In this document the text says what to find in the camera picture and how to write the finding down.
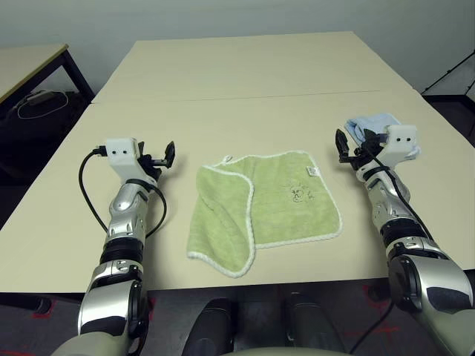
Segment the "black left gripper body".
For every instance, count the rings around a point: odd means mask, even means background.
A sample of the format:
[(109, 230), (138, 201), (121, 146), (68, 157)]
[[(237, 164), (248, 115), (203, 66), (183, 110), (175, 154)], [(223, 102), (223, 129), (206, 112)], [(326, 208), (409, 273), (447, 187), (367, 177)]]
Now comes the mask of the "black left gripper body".
[(153, 159), (150, 154), (146, 154), (138, 159), (138, 163), (149, 177), (158, 181), (162, 173), (161, 168), (170, 168), (172, 166), (172, 158)]

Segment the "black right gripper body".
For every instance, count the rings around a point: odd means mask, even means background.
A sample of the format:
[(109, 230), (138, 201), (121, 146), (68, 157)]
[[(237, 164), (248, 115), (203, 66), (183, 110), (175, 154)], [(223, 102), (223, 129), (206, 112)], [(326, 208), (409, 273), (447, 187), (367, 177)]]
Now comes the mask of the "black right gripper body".
[(371, 162), (381, 151), (383, 147), (381, 143), (373, 142), (362, 142), (360, 147), (355, 149), (355, 155), (350, 156), (349, 162), (340, 162), (340, 163), (349, 163), (354, 171), (357, 171), (367, 163)]

